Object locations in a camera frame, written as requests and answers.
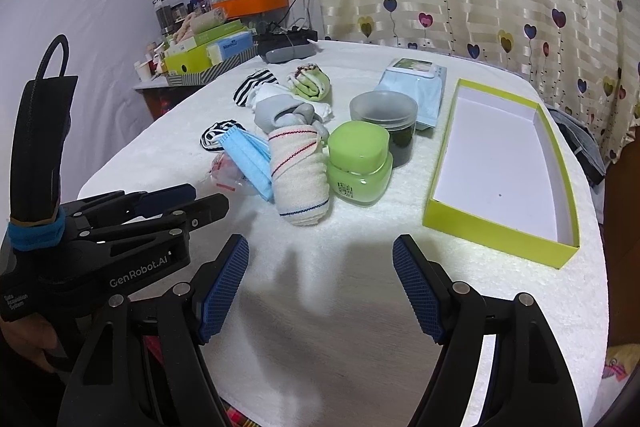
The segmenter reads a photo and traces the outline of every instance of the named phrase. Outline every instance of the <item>green jar lid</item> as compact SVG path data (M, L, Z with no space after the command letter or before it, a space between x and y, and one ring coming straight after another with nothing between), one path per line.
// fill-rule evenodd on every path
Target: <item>green jar lid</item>
M338 169L369 174L380 169L389 150L389 132L365 121L348 121L329 136L329 161Z

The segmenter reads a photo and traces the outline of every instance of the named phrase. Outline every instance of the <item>human hand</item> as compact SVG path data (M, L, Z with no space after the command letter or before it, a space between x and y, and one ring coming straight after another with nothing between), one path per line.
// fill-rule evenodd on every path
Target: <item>human hand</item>
M41 369L53 373L53 367L47 362L44 350L55 349L58 336L47 319L37 313L14 322L4 322L0 318L0 330L6 343L16 353Z

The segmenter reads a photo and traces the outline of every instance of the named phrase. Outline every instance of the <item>green rolled cloth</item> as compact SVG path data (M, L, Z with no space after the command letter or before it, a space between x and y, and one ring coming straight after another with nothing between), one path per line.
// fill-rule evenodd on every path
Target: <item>green rolled cloth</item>
M295 73L289 75L287 87L293 94L319 102L331 91L331 81L317 64L308 64L300 66Z

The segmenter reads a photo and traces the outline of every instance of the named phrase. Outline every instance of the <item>gray plastic container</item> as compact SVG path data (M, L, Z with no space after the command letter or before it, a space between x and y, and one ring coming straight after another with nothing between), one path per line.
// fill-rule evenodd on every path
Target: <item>gray plastic container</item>
M411 159L418 104L396 91L374 90L356 96L349 104L351 120L362 120L389 131L389 152L394 168Z

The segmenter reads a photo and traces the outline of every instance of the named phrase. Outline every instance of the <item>pink heart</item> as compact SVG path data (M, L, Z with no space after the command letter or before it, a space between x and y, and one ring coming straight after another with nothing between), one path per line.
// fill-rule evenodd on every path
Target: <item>pink heart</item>
M420 21L420 24L425 28L428 28L433 24L433 17L431 15L427 15L426 13L421 13L420 15L418 15L418 20Z

